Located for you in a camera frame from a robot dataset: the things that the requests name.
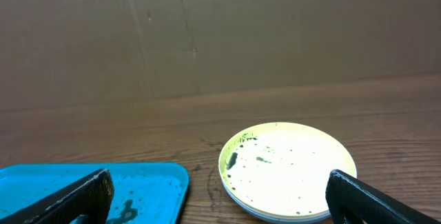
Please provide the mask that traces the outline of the white plate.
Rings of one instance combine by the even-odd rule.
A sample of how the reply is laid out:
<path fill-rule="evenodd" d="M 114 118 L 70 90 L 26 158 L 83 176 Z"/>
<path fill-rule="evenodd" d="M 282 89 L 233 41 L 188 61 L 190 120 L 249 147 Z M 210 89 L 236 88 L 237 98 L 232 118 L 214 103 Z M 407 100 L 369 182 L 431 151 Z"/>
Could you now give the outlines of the white plate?
<path fill-rule="evenodd" d="M 313 223 L 319 223 L 321 221 L 324 221 L 325 219 L 328 219 L 331 217 L 331 214 L 329 211 L 324 212 L 323 214 L 312 214 L 312 215 L 306 215 L 306 216 L 297 216 L 297 217 L 282 217 L 282 216 L 274 216 L 268 213 L 259 212 L 258 210 L 255 210 L 251 206 L 243 203 L 241 200 L 239 200 L 237 197 L 233 195 L 233 193 L 230 191 L 228 186 L 225 184 L 225 182 L 222 182 L 223 187 L 225 188 L 225 191 L 228 193 L 228 195 L 235 201 L 241 208 L 243 208 L 246 212 L 251 214 L 252 216 L 255 216 L 256 218 L 259 218 L 260 220 L 267 221 L 269 223 L 278 223 L 278 224 L 313 224 Z"/>

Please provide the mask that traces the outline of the yellow-green plate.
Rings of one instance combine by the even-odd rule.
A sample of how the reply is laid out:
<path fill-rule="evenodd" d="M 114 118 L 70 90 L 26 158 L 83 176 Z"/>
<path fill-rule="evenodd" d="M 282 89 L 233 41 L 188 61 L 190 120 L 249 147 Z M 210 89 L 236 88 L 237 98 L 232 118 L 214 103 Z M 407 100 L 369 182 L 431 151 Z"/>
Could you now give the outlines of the yellow-green plate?
<path fill-rule="evenodd" d="M 288 218 L 329 211 L 325 190 L 334 169 L 357 175 L 344 145 L 321 130 L 287 122 L 240 131 L 218 158 L 221 180 L 235 197 L 259 212 Z"/>

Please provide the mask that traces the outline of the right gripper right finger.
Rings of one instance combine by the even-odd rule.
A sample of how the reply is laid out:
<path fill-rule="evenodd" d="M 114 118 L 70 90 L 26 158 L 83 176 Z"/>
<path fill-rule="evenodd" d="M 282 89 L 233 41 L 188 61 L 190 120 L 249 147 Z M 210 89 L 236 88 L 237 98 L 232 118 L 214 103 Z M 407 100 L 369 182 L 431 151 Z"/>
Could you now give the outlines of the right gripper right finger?
<path fill-rule="evenodd" d="M 440 224 L 341 170 L 330 172 L 325 198 L 334 224 Z"/>

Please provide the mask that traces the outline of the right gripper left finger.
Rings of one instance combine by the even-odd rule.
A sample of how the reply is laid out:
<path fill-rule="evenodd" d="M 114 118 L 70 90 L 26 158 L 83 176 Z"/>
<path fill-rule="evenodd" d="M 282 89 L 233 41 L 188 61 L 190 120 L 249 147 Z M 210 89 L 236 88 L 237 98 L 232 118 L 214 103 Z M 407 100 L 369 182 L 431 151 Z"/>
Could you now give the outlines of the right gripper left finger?
<path fill-rule="evenodd" d="M 1 219 L 1 224 L 105 223 L 113 197 L 110 171 L 102 168 Z"/>

